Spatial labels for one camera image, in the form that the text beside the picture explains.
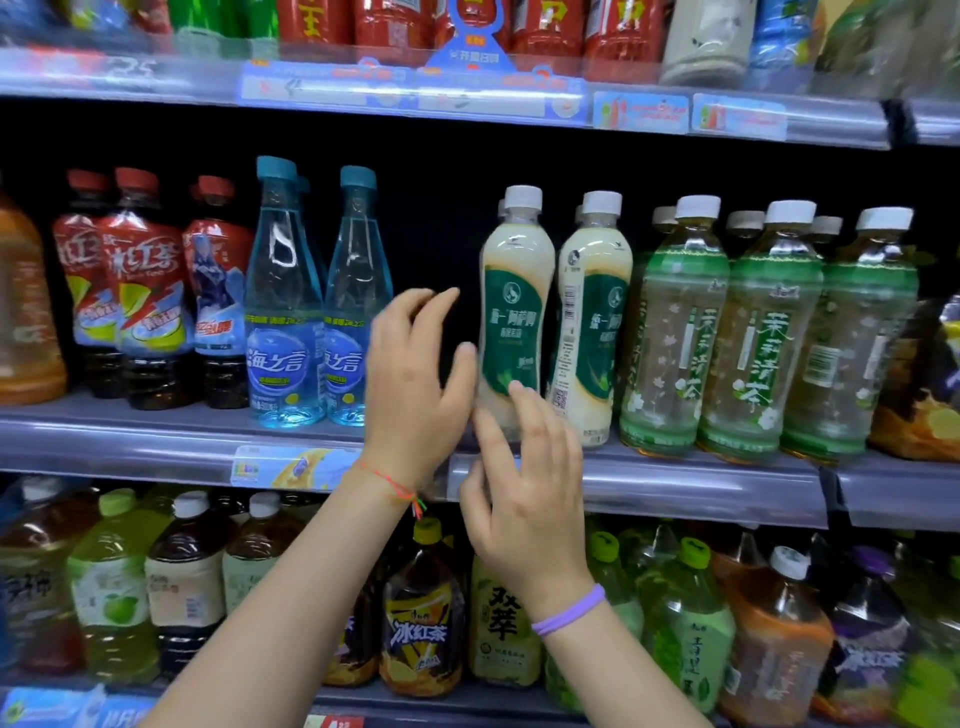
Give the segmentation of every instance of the white bottle cap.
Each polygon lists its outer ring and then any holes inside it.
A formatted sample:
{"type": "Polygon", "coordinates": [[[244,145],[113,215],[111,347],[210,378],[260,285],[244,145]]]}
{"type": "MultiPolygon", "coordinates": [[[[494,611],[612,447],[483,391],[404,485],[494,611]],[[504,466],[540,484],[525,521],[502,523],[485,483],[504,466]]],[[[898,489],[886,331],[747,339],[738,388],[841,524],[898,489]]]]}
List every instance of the white bottle cap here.
{"type": "Polygon", "coordinates": [[[20,481],[23,490],[23,499],[28,502],[47,500],[58,496],[63,490],[63,481],[58,477],[30,475],[20,481]]]}
{"type": "Polygon", "coordinates": [[[727,230],[761,231],[765,218],[761,209],[739,209],[727,215],[727,230]]]}
{"type": "Polygon", "coordinates": [[[913,221],[910,207],[871,207],[856,221],[859,231],[908,231],[913,221]]]}
{"type": "Polygon", "coordinates": [[[543,210],[543,190],[529,184],[515,184],[507,187],[507,194],[503,196],[503,206],[505,208],[531,207],[535,210],[543,210]]]}
{"type": "Polygon", "coordinates": [[[672,205],[654,207],[654,225],[676,225],[677,209],[672,205]]]}
{"type": "Polygon", "coordinates": [[[817,204],[809,200],[777,200],[767,207],[765,225],[776,223],[801,223],[809,225],[817,213],[817,204]]]}
{"type": "Polygon", "coordinates": [[[250,496],[250,515],[255,519],[269,519],[280,510],[280,494],[274,491],[254,493],[250,496]]]}
{"type": "Polygon", "coordinates": [[[716,220],[720,214],[720,198],[713,195],[687,195],[677,201],[677,219],[708,217],[716,220]]]}
{"type": "Polygon", "coordinates": [[[593,212],[606,212],[609,215],[620,216],[620,209],[623,207],[623,195],[619,192],[607,192],[598,190],[588,192],[584,195],[584,214],[590,215],[593,212]]]}
{"type": "Polygon", "coordinates": [[[810,226],[810,232],[815,232],[818,235],[839,235],[842,228],[842,217],[817,215],[813,218],[813,225],[810,226]]]}
{"type": "Polygon", "coordinates": [[[188,491],[174,498],[174,516],[179,519],[195,519],[209,507],[204,491],[188,491]]]}
{"type": "Polygon", "coordinates": [[[810,557],[787,546],[777,546],[770,554],[770,568],[778,574],[794,581],[806,579],[806,570],[810,568],[810,557]]]}

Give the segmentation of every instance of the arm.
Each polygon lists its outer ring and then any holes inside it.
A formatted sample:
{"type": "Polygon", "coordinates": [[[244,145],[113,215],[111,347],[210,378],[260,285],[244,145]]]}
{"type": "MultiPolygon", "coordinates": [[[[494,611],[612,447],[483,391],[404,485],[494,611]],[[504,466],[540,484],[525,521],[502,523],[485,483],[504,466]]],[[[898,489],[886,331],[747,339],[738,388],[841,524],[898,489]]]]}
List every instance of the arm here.
{"type": "Polygon", "coordinates": [[[444,318],[458,294],[406,291],[373,321],[359,461],[367,468],[349,470],[164,693],[144,728],[302,728],[353,603],[410,506],[372,470],[420,487],[467,424],[474,347],[458,348],[445,391],[437,376],[444,318]]]}
{"type": "MultiPolygon", "coordinates": [[[[538,622],[575,604],[594,584],[584,548],[583,451],[536,392],[512,382],[510,396],[523,433],[520,469],[496,420],[477,408],[482,455],[464,481],[460,505],[474,550],[538,622]]],[[[606,601],[544,644],[591,725],[709,728],[606,601]]]]}

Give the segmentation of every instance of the blue bottle cap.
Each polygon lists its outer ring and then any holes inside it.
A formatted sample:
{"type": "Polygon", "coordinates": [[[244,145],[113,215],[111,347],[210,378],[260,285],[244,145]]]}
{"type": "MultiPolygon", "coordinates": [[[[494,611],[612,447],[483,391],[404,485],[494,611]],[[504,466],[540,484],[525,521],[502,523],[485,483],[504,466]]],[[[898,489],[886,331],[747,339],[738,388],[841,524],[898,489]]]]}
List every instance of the blue bottle cap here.
{"type": "Polygon", "coordinates": [[[280,157],[257,157],[256,178],[258,180],[263,180],[266,177],[296,182],[297,165],[290,161],[290,159],[281,159],[280,157]]]}
{"type": "Polygon", "coordinates": [[[367,167],[353,167],[350,165],[341,167],[340,186],[376,189],[376,173],[367,167]]]}

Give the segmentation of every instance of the green bottle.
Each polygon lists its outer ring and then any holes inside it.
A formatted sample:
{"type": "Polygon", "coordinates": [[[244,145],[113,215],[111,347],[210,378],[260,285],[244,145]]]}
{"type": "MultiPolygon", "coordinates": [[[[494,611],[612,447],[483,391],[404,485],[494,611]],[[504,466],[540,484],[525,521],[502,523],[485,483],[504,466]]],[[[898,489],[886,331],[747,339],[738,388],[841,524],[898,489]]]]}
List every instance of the green bottle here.
{"type": "Polygon", "coordinates": [[[904,728],[960,725],[960,556],[949,563],[950,583],[940,586],[938,610],[924,646],[906,664],[893,720],[904,728]]]}
{"type": "MultiPolygon", "coordinates": [[[[607,531],[594,531],[589,539],[587,565],[597,584],[607,593],[607,601],[620,621],[639,641],[643,634],[643,610],[634,596],[630,579],[620,566],[620,543],[607,531]]],[[[550,696],[570,711],[582,713],[580,701],[566,683],[557,664],[549,655],[544,668],[544,682],[550,696]]]]}
{"type": "Polygon", "coordinates": [[[736,625],[708,569],[702,541],[680,541],[680,557],[665,562],[644,583],[647,614],[643,646],[702,713],[720,697],[736,625]]]}
{"type": "Polygon", "coordinates": [[[620,532],[620,564],[634,584],[634,593],[642,592],[643,581],[655,569],[680,553],[680,542],[673,532],[671,519],[660,519],[641,528],[620,532]]]}
{"type": "Polygon", "coordinates": [[[148,683],[158,673],[144,561],[172,519],[136,508],[130,488],[105,493],[103,519],[67,559],[87,669],[108,683],[148,683]]]}

